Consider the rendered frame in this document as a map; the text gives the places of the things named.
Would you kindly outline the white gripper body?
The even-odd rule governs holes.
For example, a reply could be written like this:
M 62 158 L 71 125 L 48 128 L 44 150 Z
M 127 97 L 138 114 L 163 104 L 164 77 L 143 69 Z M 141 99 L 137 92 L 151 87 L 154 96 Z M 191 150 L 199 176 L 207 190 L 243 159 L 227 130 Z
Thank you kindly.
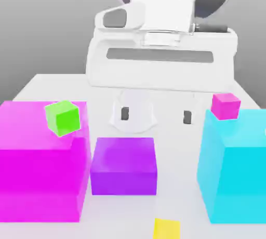
M 86 74 L 93 86 L 226 92 L 238 37 L 225 33 L 95 29 Z

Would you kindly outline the small pink cube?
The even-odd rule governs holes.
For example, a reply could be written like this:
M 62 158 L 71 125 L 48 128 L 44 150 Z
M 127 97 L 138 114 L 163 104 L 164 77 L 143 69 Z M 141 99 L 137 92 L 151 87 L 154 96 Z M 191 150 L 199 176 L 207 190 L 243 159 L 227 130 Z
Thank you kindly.
M 235 120 L 238 118 L 241 100 L 232 93 L 214 94 L 211 112 L 218 120 Z

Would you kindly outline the small green cube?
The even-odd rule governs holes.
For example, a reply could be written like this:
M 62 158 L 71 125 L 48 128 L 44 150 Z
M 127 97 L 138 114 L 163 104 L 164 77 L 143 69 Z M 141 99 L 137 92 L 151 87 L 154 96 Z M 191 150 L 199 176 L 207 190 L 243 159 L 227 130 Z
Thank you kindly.
M 58 137 L 80 130 L 79 108 L 70 101 L 59 101 L 44 107 L 48 128 Z

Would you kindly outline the small yellow cube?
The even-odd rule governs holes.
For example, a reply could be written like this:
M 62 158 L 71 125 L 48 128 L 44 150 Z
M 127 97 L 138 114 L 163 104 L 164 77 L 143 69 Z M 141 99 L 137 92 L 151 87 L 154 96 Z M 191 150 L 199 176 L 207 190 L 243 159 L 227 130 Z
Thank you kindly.
M 180 239 L 180 222 L 155 218 L 153 239 Z

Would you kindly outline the large purple box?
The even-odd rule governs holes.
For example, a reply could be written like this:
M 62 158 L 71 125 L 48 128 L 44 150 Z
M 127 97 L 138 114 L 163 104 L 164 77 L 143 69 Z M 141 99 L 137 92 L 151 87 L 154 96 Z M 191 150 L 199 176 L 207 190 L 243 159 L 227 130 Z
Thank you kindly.
M 156 195 L 154 139 L 97 138 L 90 181 L 93 195 Z

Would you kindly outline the large cyan box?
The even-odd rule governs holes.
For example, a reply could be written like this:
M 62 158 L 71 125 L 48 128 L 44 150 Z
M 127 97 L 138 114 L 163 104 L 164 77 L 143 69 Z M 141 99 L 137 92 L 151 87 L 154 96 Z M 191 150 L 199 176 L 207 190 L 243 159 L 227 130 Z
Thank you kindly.
M 266 223 L 266 110 L 206 111 L 197 181 L 211 223 Z

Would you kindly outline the large magenta box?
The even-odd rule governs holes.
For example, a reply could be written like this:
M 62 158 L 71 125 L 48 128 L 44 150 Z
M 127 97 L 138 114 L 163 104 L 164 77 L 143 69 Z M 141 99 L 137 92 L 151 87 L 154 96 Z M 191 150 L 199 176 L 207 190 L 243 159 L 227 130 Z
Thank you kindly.
M 58 137 L 44 101 L 0 105 L 0 222 L 79 222 L 91 161 L 87 105 L 80 130 Z

